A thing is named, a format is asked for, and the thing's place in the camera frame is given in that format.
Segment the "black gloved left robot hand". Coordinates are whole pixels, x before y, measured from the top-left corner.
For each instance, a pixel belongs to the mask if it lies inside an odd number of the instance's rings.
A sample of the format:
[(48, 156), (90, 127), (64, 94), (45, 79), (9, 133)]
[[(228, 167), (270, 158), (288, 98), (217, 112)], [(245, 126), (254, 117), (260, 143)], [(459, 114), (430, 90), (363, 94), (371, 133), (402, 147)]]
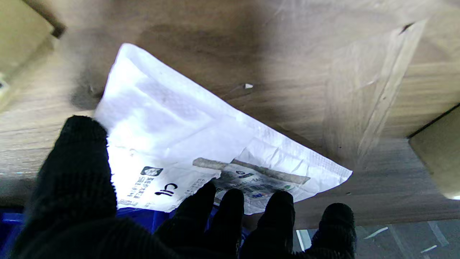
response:
[(25, 226), (11, 259), (353, 259), (355, 222), (348, 205), (322, 215), (312, 246), (293, 253), (293, 196), (275, 192), (241, 243), (243, 192), (230, 190), (206, 231), (216, 188), (186, 198), (155, 233), (117, 218), (107, 132), (86, 116), (69, 117), (38, 172)]

